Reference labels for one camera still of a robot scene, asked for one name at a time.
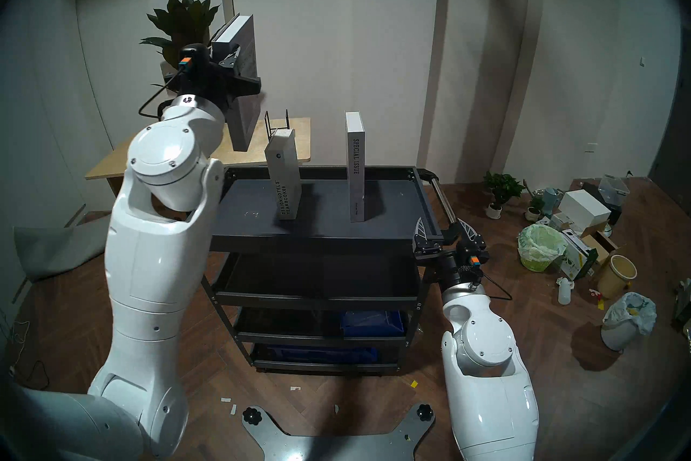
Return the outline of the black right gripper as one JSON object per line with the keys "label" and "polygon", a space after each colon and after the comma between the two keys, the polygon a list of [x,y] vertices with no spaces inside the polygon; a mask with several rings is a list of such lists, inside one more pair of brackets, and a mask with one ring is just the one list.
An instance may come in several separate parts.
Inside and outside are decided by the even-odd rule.
{"label": "black right gripper", "polygon": [[439,243],[427,238],[420,217],[413,236],[413,250],[418,266],[433,268],[439,283],[481,283],[482,265],[489,253],[482,236],[470,224],[457,220],[459,238],[454,250],[444,250]]}

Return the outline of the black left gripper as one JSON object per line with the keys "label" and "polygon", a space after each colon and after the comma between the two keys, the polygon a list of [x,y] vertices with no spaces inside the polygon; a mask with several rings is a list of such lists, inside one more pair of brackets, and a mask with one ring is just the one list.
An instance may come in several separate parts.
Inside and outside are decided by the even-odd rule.
{"label": "black left gripper", "polygon": [[241,55],[241,45],[217,45],[217,63],[204,66],[181,60],[180,96],[195,95],[227,107],[238,97],[260,94],[260,78],[235,76],[241,70]]}

